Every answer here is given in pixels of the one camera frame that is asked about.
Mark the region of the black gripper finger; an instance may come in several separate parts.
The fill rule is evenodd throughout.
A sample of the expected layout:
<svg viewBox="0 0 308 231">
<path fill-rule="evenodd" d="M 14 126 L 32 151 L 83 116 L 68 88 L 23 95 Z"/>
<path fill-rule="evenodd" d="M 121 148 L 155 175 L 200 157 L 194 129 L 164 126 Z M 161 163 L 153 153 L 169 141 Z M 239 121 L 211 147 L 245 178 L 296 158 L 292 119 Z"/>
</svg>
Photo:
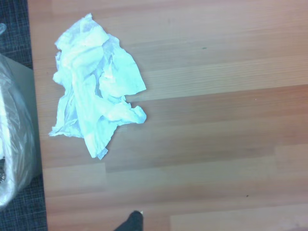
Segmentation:
<svg viewBox="0 0 308 231">
<path fill-rule="evenodd" d="M 142 211 L 133 211 L 127 220 L 119 225 L 115 231 L 143 231 Z"/>
</svg>

